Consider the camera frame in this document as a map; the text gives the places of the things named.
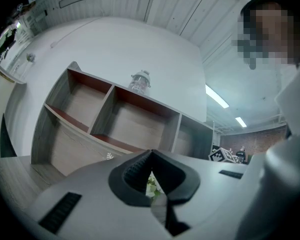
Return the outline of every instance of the white wall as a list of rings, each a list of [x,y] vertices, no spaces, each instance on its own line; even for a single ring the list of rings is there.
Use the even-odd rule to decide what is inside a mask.
[[[26,76],[26,90],[14,92],[14,102],[7,109],[7,128],[18,156],[31,154],[40,109],[53,84],[72,61],[84,72],[126,87],[131,75],[147,70],[151,98],[199,121],[206,120],[205,74],[198,47],[142,22],[112,17],[91,20],[51,28],[21,54],[25,57],[32,52],[36,61]],[[83,24],[86,25],[50,48],[51,43]]]

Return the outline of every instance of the wooden shelf unit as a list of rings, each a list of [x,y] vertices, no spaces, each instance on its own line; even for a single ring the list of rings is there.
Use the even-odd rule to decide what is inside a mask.
[[[214,130],[182,115],[174,153],[208,160],[212,150]]]
[[[61,117],[88,132],[111,86],[68,69],[58,79],[45,103]]]
[[[180,114],[134,92],[115,86],[91,129],[100,139],[135,147],[171,151]]]
[[[207,159],[213,129],[142,94],[82,72],[72,62],[40,111],[31,163],[67,176],[110,157],[158,149]]]

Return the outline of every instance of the ceiling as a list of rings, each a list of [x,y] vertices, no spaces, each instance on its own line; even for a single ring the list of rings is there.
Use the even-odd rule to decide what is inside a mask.
[[[274,98],[296,69],[261,64],[249,70],[231,46],[233,26],[249,0],[83,0],[62,9],[59,1],[36,0],[33,18],[47,11],[36,23],[39,31],[83,18],[115,16],[165,28],[198,46],[206,84],[230,106],[224,109],[207,97],[207,120],[214,121],[220,134],[266,130],[285,123]],[[242,129],[235,117],[241,117],[247,128]]]

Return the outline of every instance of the glass jar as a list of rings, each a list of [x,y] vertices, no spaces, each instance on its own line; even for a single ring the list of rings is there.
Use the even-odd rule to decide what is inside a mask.
[[[145,94],[147,87],[151,87],[150,76],[148,71],[141,70],[135,75],[132,74],[131,77],[132,81],[129,84],[129,89],[131,89],[132,91],[139,94]]]

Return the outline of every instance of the brick wall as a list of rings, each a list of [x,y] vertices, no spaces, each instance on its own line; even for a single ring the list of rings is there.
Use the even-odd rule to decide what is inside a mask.
[[[265,152],[272,145],[285,137],[286,126],[262,130],[252,133],[237,135],[222,135],[220,138],[220,147],[229,150],[232,148],[233,154],[245,147],[247,155]]]

